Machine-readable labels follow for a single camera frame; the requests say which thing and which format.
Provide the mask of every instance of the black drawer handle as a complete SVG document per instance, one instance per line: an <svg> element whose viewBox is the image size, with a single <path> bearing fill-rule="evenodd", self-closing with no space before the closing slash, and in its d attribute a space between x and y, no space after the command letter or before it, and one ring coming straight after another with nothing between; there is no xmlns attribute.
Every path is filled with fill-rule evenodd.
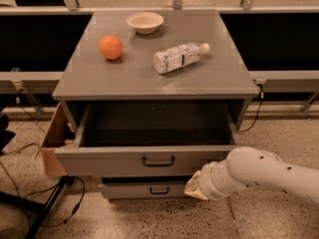
<svg viewBox="0 0 319 239"><path fill-rule="evenodd" d="M175 157L170 158L170 163L148 163L147 158L143 157L143 166L146 167L169 167L175 163Z"/></svg>
<svg viewBox="0 0 319 239"><path fill-rule="evenodd" d="M150 187L150 194L152 195L166 195L168 193L169 193L169 187L167 187L165 191L153 191L153 189Z"/></svg>

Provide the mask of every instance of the bowl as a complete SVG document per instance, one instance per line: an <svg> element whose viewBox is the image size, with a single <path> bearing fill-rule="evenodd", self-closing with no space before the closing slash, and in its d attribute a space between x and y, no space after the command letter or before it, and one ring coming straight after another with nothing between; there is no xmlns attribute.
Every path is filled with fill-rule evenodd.
<svg viewBox="0 0 319 239"><path fill-rule="evenodd" d="M138 12L128 17L129 26L136 29L139 34L153 33L163 22L163 17L154 12Z"/></svg>

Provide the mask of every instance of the bottle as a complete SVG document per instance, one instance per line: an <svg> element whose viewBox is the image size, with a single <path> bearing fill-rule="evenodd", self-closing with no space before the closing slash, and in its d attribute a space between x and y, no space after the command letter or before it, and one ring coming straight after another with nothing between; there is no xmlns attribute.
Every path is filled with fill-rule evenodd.
<svg viewBox="0 0 319 239"><path fill-rule="evenodd" d="M197 62L209 49L208 44L198 45L194 42L181 44L164 51L156 52L153 64L160 74L166 74Z"/></svg>

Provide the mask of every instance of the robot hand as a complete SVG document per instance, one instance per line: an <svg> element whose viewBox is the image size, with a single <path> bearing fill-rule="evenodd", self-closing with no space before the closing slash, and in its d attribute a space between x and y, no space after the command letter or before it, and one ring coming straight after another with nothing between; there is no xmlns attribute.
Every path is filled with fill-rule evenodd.
<svg viewBox="0 0 319 239"><path fill-rule="evenodd" d="M319 204L319 169L285 163L274 153L237 147L227 159L212 162L198 171L185 194L202 200L218 200L247 188L277 189Z"/></svg>

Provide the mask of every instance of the speckled floor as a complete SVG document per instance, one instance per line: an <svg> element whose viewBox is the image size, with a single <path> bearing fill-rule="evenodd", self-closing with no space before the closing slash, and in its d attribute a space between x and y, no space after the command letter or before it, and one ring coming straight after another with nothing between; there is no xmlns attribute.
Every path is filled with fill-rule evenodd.
<svg viewBox="0 0 319 239"><path fill-rule="evenodd" d="M250 107L242 128L251 124L255 107ZM318 109L310 110L312 120L299 110L294 119L269 116L274 107L263 107L260 119L248 132L241 134L241 144L277 153L284 161L319 168ZM5 148L10 151L27 143L40 143L52 113L46 112L35 124L23 111L12 115L10 129L17 135ZM56 178L44 174L37 145L20 153L0 156L1 162L16 181L21 196L54 185ZM113 200L99 192L99 180L84 178L87 192L79 211L68 223L66 219L81 197L78 181L66 187L36 238L319 238L319 206L310 205L282 192L254 189L234 193L229 198L213 202L190 198ZM16 190L0 168L1 190L16 194ZM31 199L44 202L48 193ZM28 230L26 216L14 207L0 203L0 238L23 238Z"/></svg>

